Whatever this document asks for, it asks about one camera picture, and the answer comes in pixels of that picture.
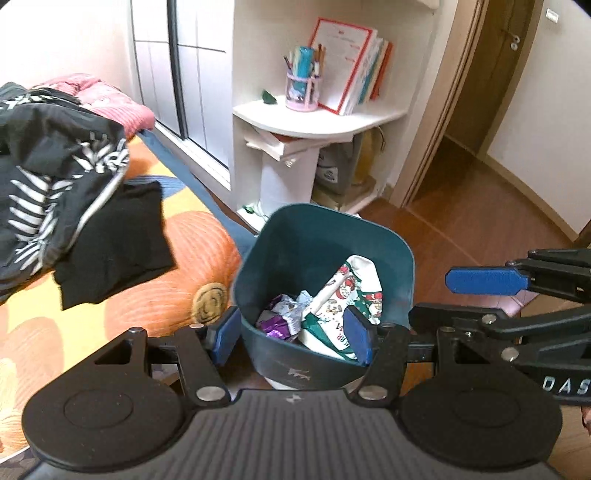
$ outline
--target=pen holder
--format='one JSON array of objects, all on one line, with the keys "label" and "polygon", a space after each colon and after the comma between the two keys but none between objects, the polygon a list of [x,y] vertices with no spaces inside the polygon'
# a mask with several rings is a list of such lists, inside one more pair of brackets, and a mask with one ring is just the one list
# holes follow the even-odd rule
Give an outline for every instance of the pen holder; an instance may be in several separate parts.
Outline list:
[{"label": "pen holder", "polygon": [[318,108],[321,77],[296,77],[287,73],[285,106],[297,112],[313,112]]}]

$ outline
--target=purple wrapper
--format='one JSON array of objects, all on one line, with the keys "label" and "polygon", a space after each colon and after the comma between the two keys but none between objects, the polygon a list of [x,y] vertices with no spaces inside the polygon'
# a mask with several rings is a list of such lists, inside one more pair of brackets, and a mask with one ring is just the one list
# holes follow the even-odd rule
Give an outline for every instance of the purple wrapper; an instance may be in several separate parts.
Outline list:
[{"label": "purple wrapper", "polygon": [[258,327],[265,332],[268,337],[280,338],[283,340],[291,336],[287,322],[281,317],[281,315],[275,315],[268,320],[263,320]]},{"label": "purple wrapper", "polygon": [[283,295],[278,295],[277,297],[275,297],[273,300],[271,300],[269,302],[269,306],[267,307],[267,310],[272,310],[273,307],[275,305],[277,305],[282,299],[283,299]]}]

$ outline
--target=white wardrobe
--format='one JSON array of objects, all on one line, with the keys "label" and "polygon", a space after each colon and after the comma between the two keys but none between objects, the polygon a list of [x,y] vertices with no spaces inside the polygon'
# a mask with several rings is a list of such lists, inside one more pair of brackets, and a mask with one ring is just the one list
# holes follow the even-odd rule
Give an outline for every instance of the white wardrobe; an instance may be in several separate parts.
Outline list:
[{"label": "white wardrobe", "polygon": [[228,166],[232,152],[232,0],[132,0],[144,104]]}]

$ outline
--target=pink blanket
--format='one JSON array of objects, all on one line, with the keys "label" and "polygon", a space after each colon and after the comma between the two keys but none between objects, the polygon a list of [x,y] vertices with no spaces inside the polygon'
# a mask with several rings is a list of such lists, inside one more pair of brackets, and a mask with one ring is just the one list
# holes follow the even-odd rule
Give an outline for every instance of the pink blanket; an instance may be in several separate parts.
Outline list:
[{"label": "pink blanket", "polygon": [[54,88],[78,97],[84,108],[123,125],[127,138],[133,137],[143,128],[154,128],[152,110],[135,103],[117,88],[87,73],[53,78],[38,86]]}]

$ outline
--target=logo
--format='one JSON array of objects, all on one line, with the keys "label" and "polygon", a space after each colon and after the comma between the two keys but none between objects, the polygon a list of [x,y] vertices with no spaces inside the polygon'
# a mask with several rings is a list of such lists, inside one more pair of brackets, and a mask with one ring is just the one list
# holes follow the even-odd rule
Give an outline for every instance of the logo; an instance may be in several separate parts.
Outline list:
[{"label": "logo", "polygon": [[286,402],[289,402],[292,405],[300,400],[302,400],[302,397],[300,397],[297,393],[294,393],[291,397],[287,397],[285,399]]},{"label": "logo", "polygon": [[571,381],[570,378],[567,378],[564,383],[556,383],[556,379],[554,377],[545,377],[544,383],[542,384],[542,388],[547,392],[552,392],[553,388],[560,385],[558,391],[553,392],[555,394],[563,394],[563,395],[570,395],[571,393],[577,395],[586,395],[587,391],[589,390],[589,386],[591,385],[591,378],[584,378],[581,382],[577,385]]},{"label": "logo", "polygon": [[301,378],[302,380],[309,382],[311,380],[311,376],[306,375],[308,373],[310,373],[310,370],[298,370],[297,368],[290,368],[287,372],[287,374],[291,375],[292,377]]}]

